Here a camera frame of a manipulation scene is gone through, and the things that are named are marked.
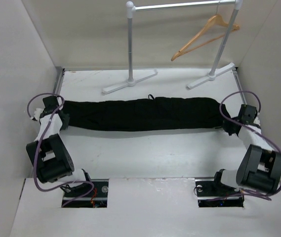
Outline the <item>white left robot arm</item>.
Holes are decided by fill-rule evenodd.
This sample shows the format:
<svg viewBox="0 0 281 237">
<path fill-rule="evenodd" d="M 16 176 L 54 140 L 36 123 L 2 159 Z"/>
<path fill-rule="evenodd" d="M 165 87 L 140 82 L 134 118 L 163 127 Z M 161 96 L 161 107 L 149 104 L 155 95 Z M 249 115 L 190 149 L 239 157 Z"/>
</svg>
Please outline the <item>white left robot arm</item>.
<svg viewBox="0 0 281 237">
<path fill-rule="evenodd" d="M 44 108 L 36 109 L 31 115 L 30 104 L 44 95 L 46 96 L 42 99 Z M 70 120 L 70 116 L 62 111 L 64 104 L 65 99 L 54 93 L 41 93 L 30 99 L 27 114 L 31 120 L 40 123 L 40 131 L 35 140 L 26 145 L 26 151 L 33 165 L 33 179 L 38 190 L 49 192 L 61 188 L 65 192 L 70 192 L 76 188 L 82 197 L 87 197 L 94 190 L 94 184 L 85 171 L 84 179 L 78 177 L 50 189 L 40 186 L 40 183 L 54 183 L 72 176 L 75 171 L 71 156 L 60 137 L 60 131 L 68 128 Z"/>
</svg>

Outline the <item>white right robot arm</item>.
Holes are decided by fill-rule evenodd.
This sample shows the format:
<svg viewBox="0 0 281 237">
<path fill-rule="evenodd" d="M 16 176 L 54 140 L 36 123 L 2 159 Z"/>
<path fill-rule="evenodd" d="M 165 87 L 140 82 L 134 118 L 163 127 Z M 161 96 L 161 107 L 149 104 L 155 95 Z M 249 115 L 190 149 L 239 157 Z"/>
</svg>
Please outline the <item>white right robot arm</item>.
<svg viewBox="0 0 281 237">
<path fill-rule="evenodd" d="M 281 179 L 281 152 L 274 149 L 261 133 L 257 109 L 242 104 L 235 118 L 224 121 L 223 128 L 229 135 L 237 135 L 247 151 L 237 170 L 221 169 L 215 173 L 211 189 L 223 195 L 229 188 L 251 188 L 255 195 L 273 195 Z"/>
</svg>

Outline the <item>black trousers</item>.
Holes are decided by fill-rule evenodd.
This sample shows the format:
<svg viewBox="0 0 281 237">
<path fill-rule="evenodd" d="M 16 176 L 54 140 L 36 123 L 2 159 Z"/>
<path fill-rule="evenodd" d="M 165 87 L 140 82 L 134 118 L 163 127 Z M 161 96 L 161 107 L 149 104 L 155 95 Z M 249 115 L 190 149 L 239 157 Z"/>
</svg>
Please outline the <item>black trousers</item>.
<svg viewBox="0 0 281 237">
<path fill-rule="evenodd" d="M 215 99 L 153 97 L 129 101 L 65 101 L 69 125 L 97 131 L 221 128 L 225 105 Z"/>
</svg>

